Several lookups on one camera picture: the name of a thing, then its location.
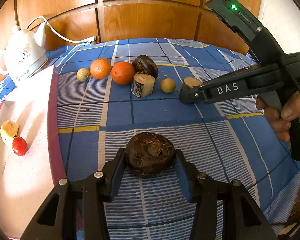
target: metal screw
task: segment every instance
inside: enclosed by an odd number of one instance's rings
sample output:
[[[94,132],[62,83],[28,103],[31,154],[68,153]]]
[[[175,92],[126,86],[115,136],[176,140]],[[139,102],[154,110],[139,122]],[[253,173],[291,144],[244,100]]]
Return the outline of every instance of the metal screw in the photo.
[[[235,179],[234,181],[232,181],[232,184],[235,185],[236,187],[239,187],[241,185],[241,182]]]
[[[94,173],[94,175],[96,178],[102,178],[103,177],[103,172],[102,171],[97,171]]]
[[[61,180],[59,180],[59,184],[60,184],[61,186],[65,185],[65,184],[67,184],[67,183],[68,183],[68,180],[67,180],[67,179],[61,179]]]
[[[198,175],[197,175],[198,179],[205,179],[207,178],[207,174],[203,173],[203,172],[200,172]]]

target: wall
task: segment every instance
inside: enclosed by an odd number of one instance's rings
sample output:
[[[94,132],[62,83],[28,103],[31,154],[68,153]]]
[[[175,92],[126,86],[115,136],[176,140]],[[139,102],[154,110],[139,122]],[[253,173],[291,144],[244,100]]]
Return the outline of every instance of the wall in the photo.
[[[209,8],[208,0],[7,0],[0,10],[0,49],[7,45],[13,25],[25,28],[45,16],[63,36],[97,42],[128,38],[179,38],[246,53],[248,46]],[[261,0],[238,0],[258,15]],[[35,31],[42,22],[30,25]],[[46,28],[46,50],[73,45]]]
[[[292,0],[261,0],[258,18],[285,53],[300,51],[300,10]]]

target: plug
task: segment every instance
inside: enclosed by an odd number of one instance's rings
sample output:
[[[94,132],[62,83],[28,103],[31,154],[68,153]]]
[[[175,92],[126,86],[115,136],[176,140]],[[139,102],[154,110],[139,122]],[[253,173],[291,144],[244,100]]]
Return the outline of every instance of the plug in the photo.
[[[98,39],[96,36],[92,36],[87,39],[84,39],[84,42],[90,42],[91,45],[94,45],[98,43]]]

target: red cherry tomato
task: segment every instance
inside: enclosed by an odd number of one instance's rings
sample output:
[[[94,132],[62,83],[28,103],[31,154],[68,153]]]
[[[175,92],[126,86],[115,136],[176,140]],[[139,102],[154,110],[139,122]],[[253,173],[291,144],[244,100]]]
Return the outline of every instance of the red cherry tomato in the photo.
[[[17,136],[12,141],[12,150],[18,156],[23,156],[28,151],[28,145],[25,139]]]

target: blue checkered tablecloth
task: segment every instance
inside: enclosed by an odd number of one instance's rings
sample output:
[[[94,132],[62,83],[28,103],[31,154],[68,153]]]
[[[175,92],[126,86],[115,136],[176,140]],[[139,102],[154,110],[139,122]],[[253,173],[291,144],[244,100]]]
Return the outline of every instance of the blue checkered tablecloth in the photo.
[[[79,68],[97,58],[111,65],[144,54],[156,63],[159,76],[152,95],[136,98],[130,85],[111,76],[81,83]],[[197,41],[129,39],[90,46],[63,46],[48,51],[59,72],[58,130],[66,174],[84,179],[112,160],[136,133],[164,135],[199,171],[216,180],[239,179],[269,222],[285,222],[300,186],[300,163],[292,160],[255,108],[256,96],[211,105],[183,105],[178,99],[183,78],[203,82],[254,62],[247,56]],[[160,81],[172,78],[176,90],[165,94]],[[10,84],[9,77],[0,84]],[[111,239],[188,239],[195,205],[181,195],[174,167],[157,178],[141,179],[127,169],[114,202],[105,204]],[[282,226],[275,226],[278,233]],[[217,239],[222,235],[222,203],[218,205]],[[82,230],[77,233],[82,239]]]

